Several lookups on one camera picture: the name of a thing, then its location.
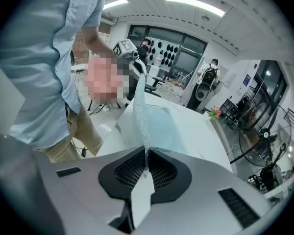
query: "bubble wrap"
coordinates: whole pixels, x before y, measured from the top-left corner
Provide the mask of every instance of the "bubble wrap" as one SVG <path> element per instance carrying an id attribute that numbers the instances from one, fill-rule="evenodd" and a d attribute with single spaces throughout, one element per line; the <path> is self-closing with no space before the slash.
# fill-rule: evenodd
<path id="1" fill-rule="evenodd" d="M 145 147 L 145 165 L 148 167 L 148 151 L 150 148 L 150 136 L 148 131 L 147 116 L 145 111 L 145 84 L 146 78 L 142 74 L 138 80 L 138 84 L 135 91 L 134 103 L 133 103 L 133 115 L 140 130 L 143 144 Z"/>

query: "hand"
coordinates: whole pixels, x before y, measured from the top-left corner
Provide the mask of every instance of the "hand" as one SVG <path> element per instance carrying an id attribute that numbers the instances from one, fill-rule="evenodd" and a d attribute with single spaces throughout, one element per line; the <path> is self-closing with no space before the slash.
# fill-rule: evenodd
<path id="1" fill-rule="evenodd" d="M 115 101 L 118 88 L 123 86 L 123 76 L 118 75 L 117 62 L 111 58 L 91 58 L 86 81 L 91 99 L 100 104 Z"/>

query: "white t-shirt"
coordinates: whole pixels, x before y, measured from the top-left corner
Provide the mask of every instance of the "white t-shirt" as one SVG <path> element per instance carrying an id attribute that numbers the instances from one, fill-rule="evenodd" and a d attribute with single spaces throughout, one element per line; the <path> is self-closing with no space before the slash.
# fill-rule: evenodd
<path id="1" fill-rule="evenodd" d="M 214 68 L 214 69 L 217 69 L 217 66 L 216 65 L 214 65 L 214 64 L 203 64 L 201 67 L 200 67 L 200 69 L 198 70 L 198 74 L 200 74 L 201 73 L 201 75 L 199 76 L 199 78 L 197 79 L 197 84 L 200 84 L 201 83 L 201 81 L 202 81 L 202 78 L 203 78 L 203 75 L 205 74 L 205 71 L 207 70 L 207 69 L 209 69 L 209 68 Z M 216 77 L 216 79 L 215 79 L 215 83 L 218 83 L 218 81 L 219 81 L 219 76 L 220 76 L 220 70 L 217 70 L 217 77 Z"/>

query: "brick wall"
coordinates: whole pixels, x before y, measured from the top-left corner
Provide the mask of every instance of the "brick wall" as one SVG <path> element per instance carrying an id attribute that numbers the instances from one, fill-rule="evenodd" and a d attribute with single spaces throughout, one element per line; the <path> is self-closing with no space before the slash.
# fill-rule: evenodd
<path id="1" fill-rule="evenodd" d="M 110 28 L 110 25 L 101 23 L 99 26 L 99 32 L 110 34 Z M 88 63 L 88 48 L 84 42 L 81 30 L 79 30 L 75 36 L 72 50 L 75 57 L 75 64 L 78 65 Z"/>

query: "smoke detector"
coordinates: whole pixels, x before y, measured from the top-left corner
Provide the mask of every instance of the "smoke detector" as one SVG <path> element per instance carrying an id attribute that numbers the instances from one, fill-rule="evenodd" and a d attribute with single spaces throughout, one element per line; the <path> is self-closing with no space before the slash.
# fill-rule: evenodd
<path id="1" fill-rule="evenodd" d="M 208 21 L 210 20 L 210 19 L 207 17 L 207 15 L 206 15 L 206 16 L 202 16 L 201 19 L 202 19 L 203 21 L 205 21 L 205 22 L 208 22 Z"/>

